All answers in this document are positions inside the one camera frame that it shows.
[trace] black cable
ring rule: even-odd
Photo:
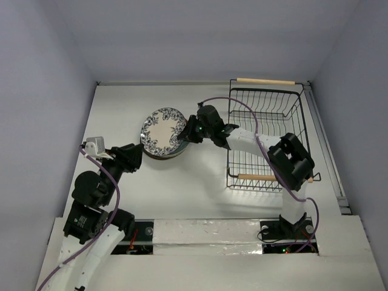
[[[258,240],[262,241],[264,244],[273,244],[273,243],[276,243],[276,242],[278,242],[278,241],[284,240],[283,238],[281,238],[281,239],[276,239],[276,240],[274,240],[274,241],[265,241],[265,240],[259,238],[259,235],[261,235],[262,232],[263,232],[263,231],[261,230],[261,231],[257,234],[257,238],[258,238]]]

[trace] blue floral plate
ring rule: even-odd
[[[140,131],[140,142],[144,150],[152,156],[176,154],[182,141],[178,135],[186,126],[186,119],[174,108],[161,108],[153,112],[144,121]]]

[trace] wire dish rack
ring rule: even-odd
[[[259,133],[272,136],[284,136],[294,133],[310,153],[309,138],[304,120],[301,96],[298,92],[234,87],[236,80],[230,80],[229,97],[247,104],[259,121]],[[252,114],[241,104],[229,100],[228,123],[255,131]],[[267,180],[239,179],[238,175],[264,175]],[[321,175],[314,175],[314,181],[320,181]],[[232,189],[256,191],[281,191],[274,174],[264,158],[237,150],[228,150],[227,187]]]

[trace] stack of plates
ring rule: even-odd
[[[140,142],[144,153],[154,159],[170,159],[180,155],[189,144],[178,140],[186,126],[186,119],[174,108],[161,108],[144,121]]]

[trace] red wire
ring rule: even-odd
[[[130,242],[130,244],[129,244],[129,248],[127,249],[127,252],[129,251],[129,250],[132,250],[132,244],[133,244],[133,242],[135,241],[135,239],[136,239],[136,235],[138,234],[138,232],[139,232],[139,230],[138,229],[136,229],[135,230],[135,233],[133,234],[133,238],[131,239],[131,242]]]

